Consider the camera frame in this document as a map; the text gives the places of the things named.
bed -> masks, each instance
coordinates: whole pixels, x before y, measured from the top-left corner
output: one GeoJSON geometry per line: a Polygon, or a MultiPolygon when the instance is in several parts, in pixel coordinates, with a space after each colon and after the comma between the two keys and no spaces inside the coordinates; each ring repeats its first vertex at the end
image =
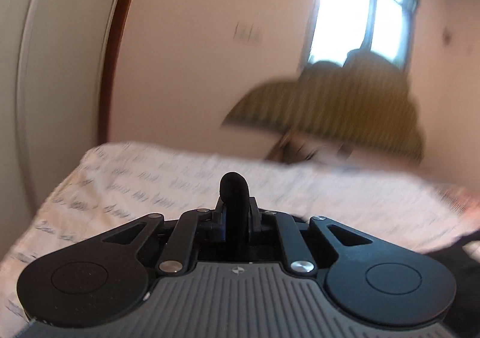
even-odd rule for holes
{"type": "Polygon", "coordinates": [[[147,213],[171,220],[213,207],[220,178],[229,171],[246,178],[260,208],[325,215],[422,253],[447,249],[480,227],[476,207],[458,209],[434,185],[408,173],[345,172],[308,162],[285,165],[133,142],[105,144],[84,155],[0,264],[0,337],[14,336],[27,322],[15,286],[28,263],[147,213]]]}

window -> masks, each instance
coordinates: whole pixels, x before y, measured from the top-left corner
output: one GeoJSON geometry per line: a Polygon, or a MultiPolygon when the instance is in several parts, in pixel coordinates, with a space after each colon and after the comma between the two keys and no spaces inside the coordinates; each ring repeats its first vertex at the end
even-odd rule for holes
{"type": "Polygon", "coordinates": [[[365,48],[405,65],[412,9],[406,0],[319,0],[309,63],[343,65],[352,49],[365,48]]]}

mattress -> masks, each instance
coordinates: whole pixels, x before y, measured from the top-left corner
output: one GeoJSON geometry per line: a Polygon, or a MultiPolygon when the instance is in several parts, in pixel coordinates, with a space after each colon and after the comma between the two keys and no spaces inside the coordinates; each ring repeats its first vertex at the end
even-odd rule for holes
{"type": "Polygon", "coordinates": [[[172,220],[184,211],[214,208],[220,179],[229,171],[245,177],[260,208],[328,216],[418,252],[447,247],[479,227],[434,186],[406,173],[344,172],[139,143],[105,144],[84,155],[1,262],[0,337],[14,336],[27,322],[15,287],[28,263],[147,213],[172,220]]]}

white patterned sheet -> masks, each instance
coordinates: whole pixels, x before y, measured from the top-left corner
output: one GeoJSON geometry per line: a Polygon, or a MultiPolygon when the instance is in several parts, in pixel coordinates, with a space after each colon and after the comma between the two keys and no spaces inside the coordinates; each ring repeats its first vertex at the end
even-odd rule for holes
{"type": "Polygon", "coordinates": [[[0,264],[0,337],[12,337],[26,323],[15,286],[29,262],[147,213],[171,220],[184,211],[213,208],[220,179],[229,171],[245,177],[260,208],[325,215],[419,252],[476,229],[421,179],[401,173],[348,173],[106,144],[85,154],[0,264]]]}

window frame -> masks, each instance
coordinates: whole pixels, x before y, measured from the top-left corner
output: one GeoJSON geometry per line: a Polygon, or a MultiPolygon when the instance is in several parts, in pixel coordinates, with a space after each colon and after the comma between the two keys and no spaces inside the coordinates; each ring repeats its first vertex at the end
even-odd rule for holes
{"type": "MultiPolygon", "coordinates": [[[[374,36],[374,25],[375,25],[375,15],[377,10],[377,1],[378,0],[370,0],[370,9],[369,9],[369,16],[367,20],[367,27],[365,29],[365,35],[363,37],[363,42],[360,46],[360,49],[371,49],[371,43],[374,36]]],[[[305,68],[309,63],[310,52],[311,52],[311,44],[314,40],[315,34],[315,26],[318,19],[318,13],[320,10],[320,0],[314,0],[313,10],[311,12],[308,26],[307,26],[307,33],[305,37],[305,45],[301,53],[301,63],[300,69],[305,68]]],[[[402,6],[402,16],[404,17],[404,22],[406,23],[406,29],[403,31],[403,35],[406,35],[406,38],[402,42],[403,51],[401,52],[400,56],[400,63],[402,66],[399,67],[400,69],[407,71],[410,67],[410,57],[411,57],[411,44],[413,39],[413,28],[414,28],[414,14],[402,6]]]]}

